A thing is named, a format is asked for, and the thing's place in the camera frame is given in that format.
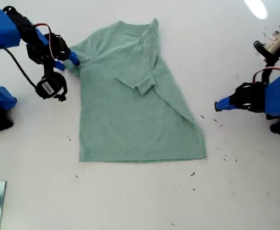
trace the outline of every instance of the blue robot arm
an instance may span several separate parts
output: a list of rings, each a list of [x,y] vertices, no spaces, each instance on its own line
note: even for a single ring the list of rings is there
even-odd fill
[[[12,6],[7,6],[0,10],[0,49],[6,50],[25,78],[34,87],[37,94],[43,99],[58,98],[59,101],[66,100],[65,94],[67,93],[67,84],[64,77],[54,72],[54,68],[64,70],[64,65],[60,61],[69,59],[75,66],[80,64],[79,59],[73,51],[66,45],[61,36],[51,32],[43,35],[38,26],[47,25],[32,24],[26,17],[23,17]],[[44,67],[44,76],[35,85],[29,77],[25,74],[16,58],[8,50],[9,47],[18,46],[21,39],[27,44],[28,57],[37,64]]]

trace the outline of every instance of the wire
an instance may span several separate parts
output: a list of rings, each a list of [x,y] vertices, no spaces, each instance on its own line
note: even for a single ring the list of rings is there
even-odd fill
[[[5,47],[1,47],[2,49],[6,50],[6,52],[11,56],[11,58],[13,59],[13,61],[15,62],[15,64],[17,65],[17,67],[19,68],[19,70],[22,72],[22,74],[24,75],[24,77],[27,79],[27,81],[29,81],[29,83],[34,87],[34,83],[30,80],[30,78],[27,76],[27,74],[25,73],[25,71],[22,69],[21,65],[19,64],[19,62],[16,60],[15,56],[10,52],[10,50],[8,50]]]
[[[279,67],[265,67],[264,69],[262,69],[262,70],[260,70],[260,71],[258,71],[257,73],[254,74],[254,76],[253,76],[253,84],[255,84],[255,82],[256,82],[256,75],[257,75],[258,73],[260,73],[261,71],[264,71],[265,69],[276,69],[276,70],[280,70]]]
[[[45,25],[48,27],[48,31],[49,31],[49,34],[48,34],[48,43],[49,43],[49,50],[50,50],[50,55],[52,56],[53,59],[55,59],[54,55],[53,55],[53,52],[52,52],[52,46],[51,46],[51,34],[52,34],[52,30],[50,29],[49,25],[47,25],[46,23],[37,23],[37,24],[34,24],[33,25],[33,28],[35,27],[38,27],[40,25]]]

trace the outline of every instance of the white label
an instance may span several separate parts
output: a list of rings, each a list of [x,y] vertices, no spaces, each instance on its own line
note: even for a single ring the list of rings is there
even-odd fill
[[[275,30],[274,33],[269,37],[268,42],[264,45],[264,48],[270,52],[271,48],[276,44],[278,39],[280,38],[280,31]],[[259,52],[256,53],[260,58],[266,61],[266,58],[262,56]]]
[[[42,84],[42,87],[46,90],[46,92],[47,92],[49,95],[51,95],[51,94],[54,92],[53,88],[50,87],[50,85],[48,84],[48,82],[44,82],[44,83]]]

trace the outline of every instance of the folded sleeve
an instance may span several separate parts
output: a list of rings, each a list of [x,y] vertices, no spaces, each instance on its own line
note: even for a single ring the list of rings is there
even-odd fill
[[[144,95],[157,84],[152,71],[158,54],[157,37],[147,36],[144,39],[140,39],[115,78]]]

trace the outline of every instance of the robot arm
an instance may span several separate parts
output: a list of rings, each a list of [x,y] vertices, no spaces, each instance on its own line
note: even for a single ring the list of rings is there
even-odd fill
[[[43,35],[38,30],[37,27],[41,25],[48,27],[48,34]],[[21,39],[27,43],[28,57],[44,67],[44,76],[36,85],[29,79],[13,54],[7,49],[19,46]],[[18,13],[14,7],[5,7],[0,10],[0,49],[4,49],[9,53],[40,97],[43,99],[54,97],[58,98],[59,101],[66,100],[66,80],[60,73],[54,72],[54,68],[64,70],[64,65],[60,61],[67,59],[75,66],[80,63],[77,55],[67,47],[62,37],[52,33],[47,24],[39,23],[34,25],[26,17]]]
[[[215,110],[244,109],[254,113],[265,113],[268,120],[279,118],[279,122],[271,125],[273,133],[280,134],[280,76],[269,82],[269,76],[280,58],[280,30],[276,30],[269,43],[254,43],[259,55],[266,61],[266,67],[253,76],[252,83],[243,83],[235,93],[219,102],[215,102]],[[256,81],[256,75],[262,71],[261,81]]]

